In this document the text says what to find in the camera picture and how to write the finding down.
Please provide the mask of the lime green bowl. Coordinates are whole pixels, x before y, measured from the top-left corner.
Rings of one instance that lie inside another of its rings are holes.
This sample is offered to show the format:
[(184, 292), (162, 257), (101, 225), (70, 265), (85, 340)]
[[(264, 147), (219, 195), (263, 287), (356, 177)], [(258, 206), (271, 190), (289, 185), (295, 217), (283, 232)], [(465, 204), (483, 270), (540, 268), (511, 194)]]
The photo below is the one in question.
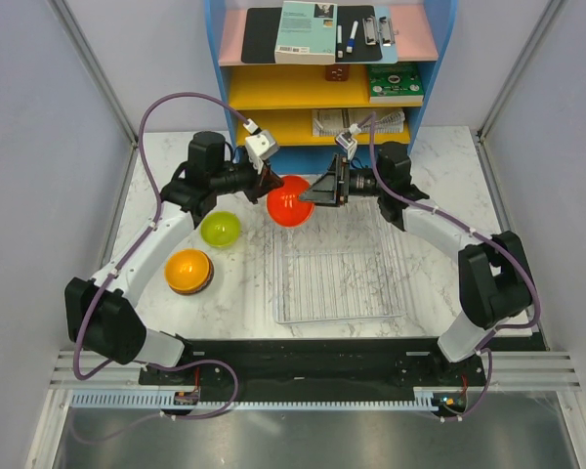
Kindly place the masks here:
[(210, 213), (200, 224), (202, 239), (211, 247), (227, 248), (240, 237), (241, 224), (238, 217), (229, 211)]

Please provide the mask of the red orange bowl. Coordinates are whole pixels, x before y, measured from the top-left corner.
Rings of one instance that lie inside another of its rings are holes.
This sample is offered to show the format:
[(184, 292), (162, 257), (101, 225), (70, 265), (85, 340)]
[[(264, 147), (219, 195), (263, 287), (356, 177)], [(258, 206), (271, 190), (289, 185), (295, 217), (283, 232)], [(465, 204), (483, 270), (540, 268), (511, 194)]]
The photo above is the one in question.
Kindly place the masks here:
[(267, 210), (272, 220), (284, 228), (296, 228), (305, 224), (314, 213), (314, 204), (300, 199), (311, 185), (297, 175), (282, 178), (284, 185), (267, 196)]

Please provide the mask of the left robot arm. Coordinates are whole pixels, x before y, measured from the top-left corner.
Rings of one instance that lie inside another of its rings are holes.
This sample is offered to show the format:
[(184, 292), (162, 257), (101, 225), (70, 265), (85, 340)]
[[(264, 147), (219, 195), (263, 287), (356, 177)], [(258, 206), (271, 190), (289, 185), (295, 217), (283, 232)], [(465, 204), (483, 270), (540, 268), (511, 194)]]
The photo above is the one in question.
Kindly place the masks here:
[(187, 383), (194, 360), (182, 338), (152, 330), (136, 307), (148, 282), (172, 250), (213, 210), (220, 195), (242, 192), (255, 203), (282, 187), (269, 158), (278, 145), (267, 130), (246, 137), (238, 161), (225, 159), (223, 135), (202, 131), (188, 144), (188, 157), (158, 193), (160, 204), (144, 231), (89, 279), (73, 278), (65, 288), (69, 338), (78, 350), (113, 362), (149, 362), (174, 384)]

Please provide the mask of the yellow orange bowl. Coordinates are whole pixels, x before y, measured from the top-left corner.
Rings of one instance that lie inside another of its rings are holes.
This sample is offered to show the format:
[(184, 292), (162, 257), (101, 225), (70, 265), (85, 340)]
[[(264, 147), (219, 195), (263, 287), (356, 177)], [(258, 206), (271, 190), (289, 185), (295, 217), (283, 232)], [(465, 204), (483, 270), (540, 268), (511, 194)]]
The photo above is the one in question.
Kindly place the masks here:
[(186, 249), (179, 251), (172, 255), (167, 261), (164, 268), (164, 277), (167, 279), (173, 274), (181, 271), (208, 271), (210, 267), (210, 260), (208, 256), (199, 250)]

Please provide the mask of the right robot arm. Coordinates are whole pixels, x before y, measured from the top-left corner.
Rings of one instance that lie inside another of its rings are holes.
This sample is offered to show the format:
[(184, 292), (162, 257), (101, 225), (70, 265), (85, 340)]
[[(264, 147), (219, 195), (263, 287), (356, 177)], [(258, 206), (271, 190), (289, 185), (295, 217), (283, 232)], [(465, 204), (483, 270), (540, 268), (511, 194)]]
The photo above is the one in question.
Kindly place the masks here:
[(352, 195), (372, 196), (387, 223), (427, 241), (456, 264), (461, 312), (439, 337), (439, 353), (427, 362), (435, 382), (450, 384), (462, 374), (463, 360), (497, 331), (512, 328), (511, 318), (540, 308), (522, 241), (511, 231), (482, 234), (439, 208), (414, 185), (404, 144), (371, 148), (370, 158), (370, 166), (353, 168), (344, 155), (335, 154), (298, 198), (340, 207)]

